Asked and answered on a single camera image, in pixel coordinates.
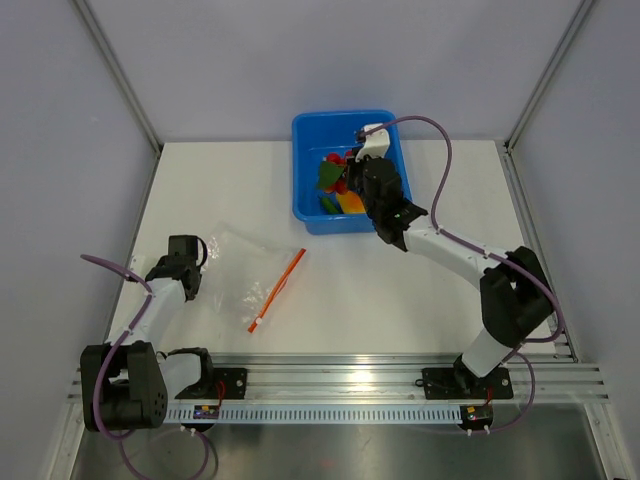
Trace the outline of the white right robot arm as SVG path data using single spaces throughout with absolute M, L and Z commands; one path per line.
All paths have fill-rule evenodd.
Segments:
M 489 375 L 557 311 L 536 254 L 526 247 L 496 253 L 436 228 L 434 216 L 404 195 L 400 175 L 387 158 L 350 155 L 345 179 L 385 243 L 436 262 L 479 291 L 483 327 L 453 366 L 456 389 L 478 395 Z

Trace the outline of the yellow fake bell pepper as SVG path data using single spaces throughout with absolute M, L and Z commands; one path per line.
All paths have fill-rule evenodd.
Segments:
M 366 209 L 360 197 L 352 192 L 347 191 L 344 194 L 336 194 L 336 200 L 340 209 L 344 214 L 365 214 Z

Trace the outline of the red yellow fake grapes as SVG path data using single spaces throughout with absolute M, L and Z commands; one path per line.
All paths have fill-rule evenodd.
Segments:
M 346 160 L 337 153 L 329 153 L 326 157 L 326 161 L 339 167 L 345 167 L 347 165 Z M 340 176 L 325 190 L 325 192 L 328 194 L 336 193 L 338 195 L 346 194 L 348 192 L 348 187 L 344 176 Z

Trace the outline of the clear zip top bag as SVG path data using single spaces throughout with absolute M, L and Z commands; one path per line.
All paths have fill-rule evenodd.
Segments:
M 208 259 L 200 292 L 213 311 L 239 323 L 250 334 L 261 325 L 270 306 L 306 254 L 227 222 L 213 228 L 205 241 Z

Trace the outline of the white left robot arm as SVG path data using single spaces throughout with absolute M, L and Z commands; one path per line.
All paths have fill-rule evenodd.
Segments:
M 178 348 L 166 353 L 162 362 L 157 360 L 157 345 L 171 321 L 199 292 L 207 257 L 206 244 L 196 235 L 170 236 L 167 253 L 144 277 L 106 259 L 81 256 L 140 285 L 144 292 L 140 309 L 129 323 L 81 353 L 88 430 L 123 440 L 134 430 L 160 427 L 168 403 L 184 390 L 195 398 L 214 390 L 216 374 L 205 348 Z

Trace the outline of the small green fake cucumber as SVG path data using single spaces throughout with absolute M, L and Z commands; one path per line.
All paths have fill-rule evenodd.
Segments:
M 321 197 L 320 204 L 328 215 L 338 215 L 340 213 L 340 210 L 329 197 Z

